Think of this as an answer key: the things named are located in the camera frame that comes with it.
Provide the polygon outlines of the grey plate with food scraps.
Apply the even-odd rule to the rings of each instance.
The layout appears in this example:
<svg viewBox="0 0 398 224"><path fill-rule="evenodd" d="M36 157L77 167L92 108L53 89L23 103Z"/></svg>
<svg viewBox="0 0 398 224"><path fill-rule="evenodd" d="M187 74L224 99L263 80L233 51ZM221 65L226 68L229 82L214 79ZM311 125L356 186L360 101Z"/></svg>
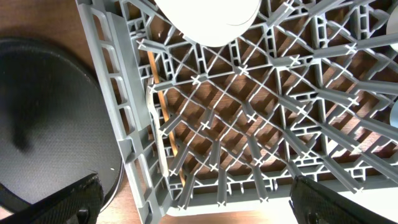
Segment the grey plate with food scraps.
<svg viewBox="0 0 398 224"><path fill-rule="evenodd" d="M155 0L185 36L208 47L221 47L245 33L261 0Z"/></svg>

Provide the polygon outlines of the wooden chopstick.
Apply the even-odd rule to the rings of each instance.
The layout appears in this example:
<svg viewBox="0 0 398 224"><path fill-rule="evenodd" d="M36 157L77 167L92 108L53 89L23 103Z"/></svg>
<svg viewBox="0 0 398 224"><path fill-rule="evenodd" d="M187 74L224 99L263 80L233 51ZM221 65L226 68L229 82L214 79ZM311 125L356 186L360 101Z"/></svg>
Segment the wooden chopstick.
<svg viewBox="0 0 398 224"><path fill-rule="evenodd" d="M149 58L149 63L150 63L150 67L151 67L151 70L152 70L152 75L154 77L154 83L155 84L159 84L160 83L160 78L159 78L159 74L158 74L158 71L157 71L157 65L156 65L156 62L155 62L154 54L152 52L147 52L147 56ZM166 101L165 101L165 98L164 98L164 94L163 94L162 91L159 91L157 94L158 94L158 97L159 97L159 102L160 102L160 105L161 105L161 109L162 109L162 114L164 116L164 120L168 121L170 116L169 116L169 112L167 110L167 104L166 104ZM170 145L171 145L171 148L172 148L173 155L176 157L177 154L178 154L178 149L177 149L177 145L176 145L176 142L175 142L175 135L174 135L173 132L171 132L169 134L169 139L170 139ZM181 180L182 186L184 187L185 186L185 178L184 178L184 174L183 174L182 171L179 172L179 176L180 176L180 180Z"/></svg>

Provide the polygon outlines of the blue plastic cup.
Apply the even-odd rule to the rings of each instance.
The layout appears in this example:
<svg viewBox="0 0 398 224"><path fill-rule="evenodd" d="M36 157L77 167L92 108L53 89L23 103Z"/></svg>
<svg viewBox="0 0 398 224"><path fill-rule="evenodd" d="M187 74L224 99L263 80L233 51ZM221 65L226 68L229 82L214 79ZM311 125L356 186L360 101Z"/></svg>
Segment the blue plastic cup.
<svg viewBox="0 0 398 224"><path fill-rule="evenodd" d="M394 103L394 106L391 109L389 122L391 126L398 128L398 101Z"/></svg>

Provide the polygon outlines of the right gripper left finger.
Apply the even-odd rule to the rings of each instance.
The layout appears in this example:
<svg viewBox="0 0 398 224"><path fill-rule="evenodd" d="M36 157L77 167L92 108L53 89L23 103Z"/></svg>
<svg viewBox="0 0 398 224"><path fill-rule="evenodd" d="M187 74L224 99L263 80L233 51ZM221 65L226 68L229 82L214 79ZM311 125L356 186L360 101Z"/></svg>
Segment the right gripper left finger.
<svg viewBox="0 0 398 224"><path fill-rule="evenodd" d="M92 173L1 223L96 223L103 202L103 187Z"/></svg>

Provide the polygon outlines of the cream paper cup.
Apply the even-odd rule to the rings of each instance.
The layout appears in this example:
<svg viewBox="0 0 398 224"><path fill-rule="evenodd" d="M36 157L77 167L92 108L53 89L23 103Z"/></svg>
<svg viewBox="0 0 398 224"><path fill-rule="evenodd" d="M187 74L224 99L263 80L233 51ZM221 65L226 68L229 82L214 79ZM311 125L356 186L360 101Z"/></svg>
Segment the cream paper cup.
<svg viewBox="0 0 398 224"><path fill-rule="evenodd" d="M386 34L394 34L394 37L397 38L397 18L398 18L398 8L396 7L387 22Z"/></svg>

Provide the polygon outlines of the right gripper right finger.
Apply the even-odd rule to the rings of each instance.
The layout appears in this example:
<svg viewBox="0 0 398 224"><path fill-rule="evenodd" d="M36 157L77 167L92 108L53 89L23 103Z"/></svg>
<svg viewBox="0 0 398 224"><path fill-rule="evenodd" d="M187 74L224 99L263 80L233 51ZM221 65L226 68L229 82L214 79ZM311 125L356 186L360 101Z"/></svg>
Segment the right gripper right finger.
<svg viewBox="0 0 398 224"><path fill-rule="evenodd" d="M394 223L303 175L294 178L289 205L299 224Z"/></svg>

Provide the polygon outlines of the white plastic fork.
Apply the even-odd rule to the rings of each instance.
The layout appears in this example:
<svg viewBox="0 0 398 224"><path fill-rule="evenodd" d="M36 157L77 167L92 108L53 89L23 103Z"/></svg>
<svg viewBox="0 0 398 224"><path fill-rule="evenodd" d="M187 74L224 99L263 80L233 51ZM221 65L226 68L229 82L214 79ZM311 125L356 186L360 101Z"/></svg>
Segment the white plastic fork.
<svg viewBox="0 0 398 224"><path fill-rule="evenodd" d="M155 141L158 150L158 157L159 157L159 164L160 164L160 171L164 177L169 176L169 168L167 164L167 158L165 154L164 144L162 135L160 133L160 121L159 121L159 114L155 108L153 93L154 91L150 87L154 84L154 78L151 77L147 81L146 87L146 105L147 109L149 110L150 115L152 116L154 122L154 134L155 134Z"/></svg>

